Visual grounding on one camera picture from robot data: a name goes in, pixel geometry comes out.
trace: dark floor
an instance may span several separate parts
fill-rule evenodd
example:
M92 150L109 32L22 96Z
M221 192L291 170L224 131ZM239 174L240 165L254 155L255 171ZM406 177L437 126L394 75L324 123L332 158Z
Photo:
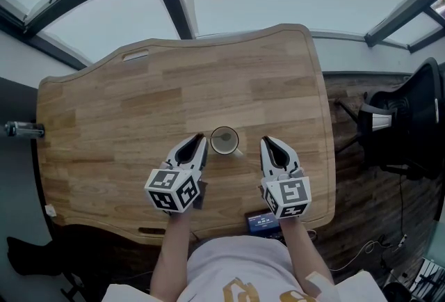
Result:
M357 112L365 91L394 87L403 83L404 77L393 75L325 75L329 98L334 144L341 146L356 132L355 123L334 105L342 98ZM336 156L337 201L332 222L317 229L316 247L331 269L347 264L370 240L385 234L386 242L398 244L401 239L400 177L379 168L363 170L363 151L354 144ZM434 182L427 179L408 181L401 178L403 192L403 232L408 236L399 251L387 249L384 260L395 270L402 283L411 281L420 269L421 256L432 227L432 219L439 202L442 177ZM375 246L370 254L360 254L346 269L333 273L336 282L364 269L382 285L388 273L381 268L381 253Z
M401 84L404 78L394 75L326 75L325 82L329 97L334 142L338 147L355 135L355 123L337 108L333 101L343 98L354 110L362 103L362 95L366 90L376 90ZM337 167L337 201L336 212L332 222L317 229L316 247L331 269L338 269L348 263L370 240L377 240L385 235L385 242L398 244L401 239L401 196L399 176L382 172L378 168L364 170L361 168L363 152L358 144L354 144L336 157ZM404 215L403 231L408 235L402 249L392 253L387 249L384 260L388 267L395 270L402 282L407 284L415 277L425 249L428 234L432 227L432 219L439 202L440 177L435 182L423 179L407 181L402 177ZM91 251L91 236L88 240L80 238L73 227L71 243L76 250L84 243ZM96 239L94 253L88 256L89 276L107 276L110 282L126 283L147 291L150 274L130 278L134 275L151 271L156 263L159 247L139 246L127 242L125 244L110 243L110 239ZM374 248L370 254L360 254L346 269L333 273L336 283L364 269L369 271L382 285L388 273L381 268L382 249ZM76 260L79 270L85 269L86 256L72 257ZM402 273L408 275L402 279Z

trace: wrist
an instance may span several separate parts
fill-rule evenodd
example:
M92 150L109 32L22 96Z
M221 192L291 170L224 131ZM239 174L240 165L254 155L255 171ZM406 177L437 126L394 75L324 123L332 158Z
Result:
M170 221L176 222L176 221L187 221L190 220L192 213L192 208L189 207L185 212L182 213L173 213L170 216Z
M278 222L280 223L282 230L294 228L302 224L300 218L298 218L297 216L280 219Z

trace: small electronic device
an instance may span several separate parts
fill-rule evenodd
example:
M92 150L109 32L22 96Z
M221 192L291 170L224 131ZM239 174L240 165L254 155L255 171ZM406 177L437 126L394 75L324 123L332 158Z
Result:
M246 213L245 220L250 235L283 241L280 223L269 209Z

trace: wooden table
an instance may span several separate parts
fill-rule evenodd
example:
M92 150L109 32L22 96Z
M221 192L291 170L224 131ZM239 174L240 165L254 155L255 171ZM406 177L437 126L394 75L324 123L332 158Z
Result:
M143 190L178 142L221 125L240 137L244 158L209 150L199 238L246 231L244 213L266 208L259 141L279 138L296 150L310 177L308 228L334 216L335 162L325 84L310 32L281 24L203 40L146 40L39 86L37 120L42 187L54 222L102 228L160 244L168 216Z

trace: mug handle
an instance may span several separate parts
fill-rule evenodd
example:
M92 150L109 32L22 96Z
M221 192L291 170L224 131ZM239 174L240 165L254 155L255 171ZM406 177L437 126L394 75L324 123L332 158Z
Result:
M235 151L233 151L233 153L232 153L235 157L238 157L239 159L241 158L241 157L243 157L244 156L244 154L237 148L237 149L235 149Z

